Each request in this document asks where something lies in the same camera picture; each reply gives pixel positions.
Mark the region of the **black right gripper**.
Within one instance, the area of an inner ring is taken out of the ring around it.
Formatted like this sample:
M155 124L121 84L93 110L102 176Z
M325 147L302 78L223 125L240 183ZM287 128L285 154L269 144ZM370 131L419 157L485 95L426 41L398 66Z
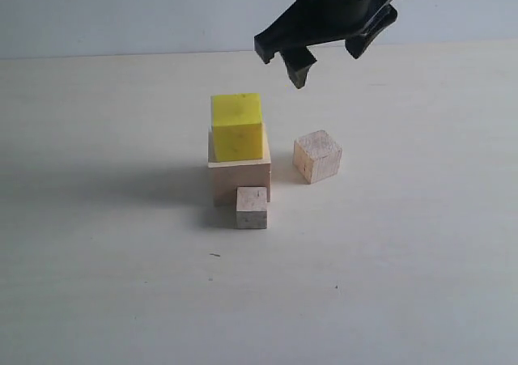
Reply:
M301 89L316 63L310 46L343 40L357 59L396 19L392 0L295 0L254 36L254 49L265 64L280 53L289 79Z

